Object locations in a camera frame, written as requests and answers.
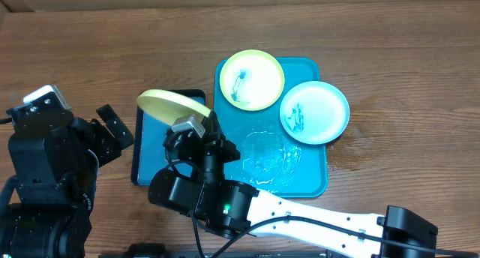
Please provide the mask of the yellow plate with blue stain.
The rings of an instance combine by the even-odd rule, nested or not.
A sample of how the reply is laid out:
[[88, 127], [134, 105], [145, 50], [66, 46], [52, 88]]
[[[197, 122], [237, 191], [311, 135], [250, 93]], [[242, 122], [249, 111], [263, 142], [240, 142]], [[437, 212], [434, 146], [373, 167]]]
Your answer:
[[264, 110], [282, 95], [285, 74], [280, 62], [267, 52], [247, 49], [230, 56], [220, 69], [219, 86], [234, 107]]

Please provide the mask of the light blue plate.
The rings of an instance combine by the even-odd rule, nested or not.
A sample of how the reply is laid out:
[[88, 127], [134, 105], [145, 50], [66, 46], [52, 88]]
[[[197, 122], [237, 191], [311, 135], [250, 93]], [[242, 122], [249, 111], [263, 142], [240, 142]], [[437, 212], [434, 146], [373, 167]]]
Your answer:
[[300, 143], [322, 145], [336, 140], [347, 128], [350, 105], [335, 86], [303, 82], [290, 89], [279, 109], [284, 130]]

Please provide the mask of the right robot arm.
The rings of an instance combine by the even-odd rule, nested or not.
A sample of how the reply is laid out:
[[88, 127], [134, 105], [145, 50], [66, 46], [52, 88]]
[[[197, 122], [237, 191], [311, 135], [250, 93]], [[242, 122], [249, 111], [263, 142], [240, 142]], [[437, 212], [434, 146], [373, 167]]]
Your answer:
[[412, 211], [390, 205], [385, 215], [317, 208], [227, 180], [224, 165], [240, 153], [218, 117], [187, 111], [161, 112], [168, 125], [163, 146], [176, 155], [151, 180], [150, 203], [189, 217], [195, 228], [227, 238], [279, 236], [345, 257], [434, 257], [438, 229]]

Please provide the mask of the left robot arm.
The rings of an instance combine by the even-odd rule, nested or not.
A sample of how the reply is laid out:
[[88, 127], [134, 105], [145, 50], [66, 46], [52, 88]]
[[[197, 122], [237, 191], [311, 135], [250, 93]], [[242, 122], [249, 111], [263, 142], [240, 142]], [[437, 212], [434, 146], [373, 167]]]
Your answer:
[[84, 257], [100, 167], [134, 137], [113, 108], [86, 121], [61, 107], [9, 109], [15, 169], [1, 190], [2, 257]]

